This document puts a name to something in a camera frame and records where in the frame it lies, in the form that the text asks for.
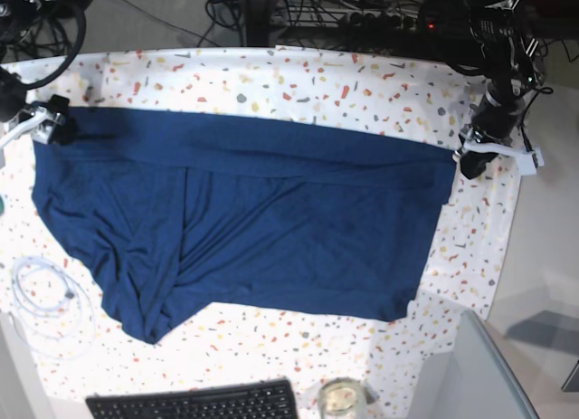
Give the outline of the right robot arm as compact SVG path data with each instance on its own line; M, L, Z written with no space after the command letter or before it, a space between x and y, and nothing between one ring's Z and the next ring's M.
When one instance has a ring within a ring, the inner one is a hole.
M60 65L38 81L24 82L21 77L6 69L1 70L1 121L13 119L26 107L30 90L47 86L59 78L71 66L80 53L87 31L86 10L93 0L1 0L1 56L12 49L15 54L26 52L31 56L44 48L33 38L33 32L51 24L61 27L62 21L72 19L76 23L73 41L62 33L62 40L53 40L54 46L64 47L64 60Z

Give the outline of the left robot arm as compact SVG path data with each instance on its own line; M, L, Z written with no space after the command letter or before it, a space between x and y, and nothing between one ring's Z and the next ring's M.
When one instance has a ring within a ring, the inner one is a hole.
M424 0L418 30L434 55L486 88L460 141L506 143L545 88L538 39L522 0Z

